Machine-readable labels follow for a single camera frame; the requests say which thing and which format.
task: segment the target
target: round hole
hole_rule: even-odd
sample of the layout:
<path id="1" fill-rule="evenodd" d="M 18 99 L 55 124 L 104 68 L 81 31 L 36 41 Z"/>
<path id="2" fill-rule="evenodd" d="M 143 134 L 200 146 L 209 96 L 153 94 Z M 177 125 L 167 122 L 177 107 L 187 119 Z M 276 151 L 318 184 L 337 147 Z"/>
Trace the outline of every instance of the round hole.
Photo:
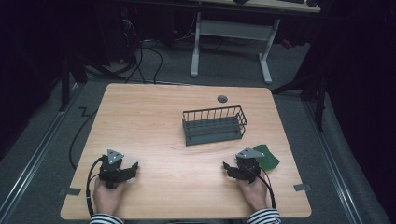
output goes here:
<path id="1" fill-rule="evenodd" d="M 226 103 L 227 101 L 228 101 L 228 98 L 227 98 L 227 96 L 225 96 L 225 95 L 220 95 L 220 96 L 218 96 L 218 101 L 220 102 L 220 103 Z"/>

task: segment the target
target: white desk leg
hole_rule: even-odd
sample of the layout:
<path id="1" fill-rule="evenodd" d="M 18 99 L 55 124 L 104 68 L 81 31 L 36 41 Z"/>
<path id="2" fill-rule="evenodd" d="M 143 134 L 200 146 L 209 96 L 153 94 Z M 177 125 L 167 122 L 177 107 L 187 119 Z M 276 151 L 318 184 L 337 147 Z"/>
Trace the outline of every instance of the white desk leg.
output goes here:
<path id="1" fill-rule="evenodd" d="M 268 53 L 270 52 L 271 46 L 274 42 L 274 38 L 275 38 L 277 27 L 279 26 L 279 23 L 280 23 L 280 20 L 276 20 L 274 22 L 274 26 L 271 29 L 271 33 L 270 33 L 270 36 L 267 41 L 267 46 L 265 48 L 265 52 L 259 54 L 260 65 L 262 66 L 262 75 L 264 76 L 264 82 L 266 84 L 272 83 L 270 70 L 268 69 L 268 64 L 267 64 L 267 57 L 268 57 Z"/>
<path id="2" fill-rule="evenodd" d="M 194 52 L 192 53 L 192 62 L 191 62 L 192 77 L 198 77 L 200 32 L 201 32 L 201 12 L 197 12 L 197 22 L 195 27 L 195 45 L 194 45 Z"/>

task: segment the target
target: tape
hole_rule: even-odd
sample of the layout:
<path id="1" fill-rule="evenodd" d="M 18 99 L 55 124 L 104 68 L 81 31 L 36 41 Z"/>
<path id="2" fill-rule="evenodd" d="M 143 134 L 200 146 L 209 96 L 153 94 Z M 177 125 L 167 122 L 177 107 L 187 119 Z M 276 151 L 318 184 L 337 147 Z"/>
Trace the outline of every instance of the tape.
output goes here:
<path id="1" fill-rule="evenodd" d="M 299 184 L 299 185 L 294 185 L 294 189 L 296 191 L 300 191 L 300 190 L 309 191 L 312 188 L 311 188 L 311 185 L 309 185 L 309 184 Z"/>
<path id="2" fill-rule="evenodd" d="M 65 196 L 65 195 L 67 195 L 67 194 L 78 196 L 80 192 L 81 192 L 81 189 L 61 188 L 61 189 L 59 190 L 58 194 L 59 194 L 60 196 Z"/>

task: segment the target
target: floor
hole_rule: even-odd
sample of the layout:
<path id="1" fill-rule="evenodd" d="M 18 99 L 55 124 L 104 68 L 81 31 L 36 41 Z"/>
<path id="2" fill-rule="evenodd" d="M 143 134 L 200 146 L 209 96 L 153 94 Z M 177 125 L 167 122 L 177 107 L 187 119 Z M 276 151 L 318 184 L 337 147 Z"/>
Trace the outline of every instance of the floor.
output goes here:
<path id="1" fill-rule="evenodd" d="M 202 43 L 200 75 L 190 77 L 191 40 L 177 42 L 172 48 L 156 41 L 144 43 L 140 71 L 129 83 L 244 86 L 274 89 L 293 80 L 309 45 L 285 49 L 274 45 L 268 64 L 273 84 L 263 83 L 257 55 L 260 43 L 240 45 Z M 236 44 L 246 52 L 233 51 Z M 113 64 L 111 69 L 123 65 Z M 131 71 L 122 74 L 131 75 Z M 28 127 L 1 161 L 1 223 L 87 223 L 87 220 L 64 220 L 60 211 L 64 202 L 61 189 L 68 188 L 74 175 L 69 161 L 77 164 L 94 119 L 87 120 L 102 99 L 108 83 L 120 82 L 108 77 L 89 75 L 86 85 L 71 83 L 72 101 L 60 112 L 61 85 L 51 98 L 31 117 Z M 299 91 L 274 95 L 301 178 L 312 215 L 283 218 L 283 223 L 389 223 L 375 199 L 359 165 L 354 160 L 332 111 L 329 97 L 323 116 L 324 132 L 313 122 L 315 101 L 302 102 Z M 128 223 L 168 223 L 177 220 L 129 220 Z M 217 223 L 218 220 L 204 220 Z"/>

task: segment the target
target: person's right hand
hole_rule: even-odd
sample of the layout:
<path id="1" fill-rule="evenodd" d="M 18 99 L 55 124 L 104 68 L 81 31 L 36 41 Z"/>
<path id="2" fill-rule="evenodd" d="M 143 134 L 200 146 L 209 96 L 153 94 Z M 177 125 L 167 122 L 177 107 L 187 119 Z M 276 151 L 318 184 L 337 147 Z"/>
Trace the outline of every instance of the person's right hand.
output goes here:
<path id="1" fill-rule="evenodd" d="M 260 176 L 265 178 L 263 171 L 260 172 Z M 237 179 L 236 182 L 254 212 L 267 208 L 267 203 L 265 201 L 267 196 L 267 187 L 259 178 L 256 177 L 255 181 L 251 184 L 246 180 L 239 179 Z"/>

